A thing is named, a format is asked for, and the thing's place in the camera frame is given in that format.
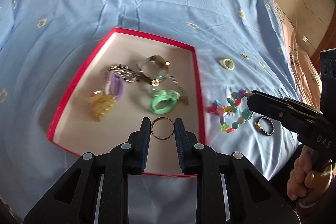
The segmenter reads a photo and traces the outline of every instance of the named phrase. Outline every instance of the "black beaded hair tie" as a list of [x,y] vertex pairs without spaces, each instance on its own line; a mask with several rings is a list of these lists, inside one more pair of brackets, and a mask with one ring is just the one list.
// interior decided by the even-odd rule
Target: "black beaded hair tie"
[[[261,125],[260,125],[260,123],[259,123],[261,120],[265,120],[266,122],[269,123],[269,126],[270,126],[270,128],[271,128],[271,132],[267,132],[266,130],[264,130],[264,129],[261,127]],[[272,122],[268,117],[266,117],[266,116],[261,116],[260,118],[258,118],[258,119],[255,121],[254,125],[255,125],[255,128],[256,128],[259,132],[261,132],[262,134],[264,134],[264,135],[266,135],[266,136],[272,136],[273,133],[274,133],[274,124],[273,124],[273,122]]]

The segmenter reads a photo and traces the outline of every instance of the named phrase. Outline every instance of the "green scrunchie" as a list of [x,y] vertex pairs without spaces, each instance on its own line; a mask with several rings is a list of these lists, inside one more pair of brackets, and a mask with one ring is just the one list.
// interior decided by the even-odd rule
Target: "green scrunchie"
[[[165,114],[172,111],[180,98],[180,94],[175,90],[159,90],[155,93],[154,98],[151,101],[151,110],[154,114]],[[157,109],[156,106],[160,102],[169,101],[169,105],[164,108]]]

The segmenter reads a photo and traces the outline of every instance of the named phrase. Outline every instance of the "screw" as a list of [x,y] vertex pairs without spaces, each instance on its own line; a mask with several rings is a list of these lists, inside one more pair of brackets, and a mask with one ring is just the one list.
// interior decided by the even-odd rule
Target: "screw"
[[241,152],[234,152],[233,157],[237,160],[240,160],[243,158],[243,154]]
[[194,148],[198,149],[198,150],[202,150],[204,148],[204,145],[201,143],[195,143]]
[[92,154],[91,153],[85,153],[83,155],[83,160],[89,160],[89,159],[92,159]]
[[124,150],[130,149],[132,147],[132,145],[130,143],[123,143],[121,145],[121,148]]

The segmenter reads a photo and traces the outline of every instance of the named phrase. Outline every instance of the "blue bedsheet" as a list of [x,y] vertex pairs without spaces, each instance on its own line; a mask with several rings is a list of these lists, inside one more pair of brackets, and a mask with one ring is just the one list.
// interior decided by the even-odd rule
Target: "blue bedsheet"
[[[194,46],[205,105],[226,103],[240,88],[300,100],[271,0],[0,0],[0,7],[0,195],[21,217],[76,160],[46,131],[77,69],[113,27]],[[233,71],[219,65],[223,58],[235,62]],[[252,120],[228,134],[206,114],[208,144],[241,151],[267,179],[298,145],[274,125],[271,137]],[[194,223],[195,211],[194,178],[130,177],[130,223]]]

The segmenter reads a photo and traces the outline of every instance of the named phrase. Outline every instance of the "human hand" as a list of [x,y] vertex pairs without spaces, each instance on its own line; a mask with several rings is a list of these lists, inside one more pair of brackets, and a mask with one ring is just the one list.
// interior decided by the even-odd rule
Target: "human hand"
[[311,170],[311,148],[304,146],[301,155],[296,159],[294,168],[287,182],[287,195],[291,200],[304,198],[305,204],[312,204],[328,190],[332,178],[332,166],[329,165],[322,173]]

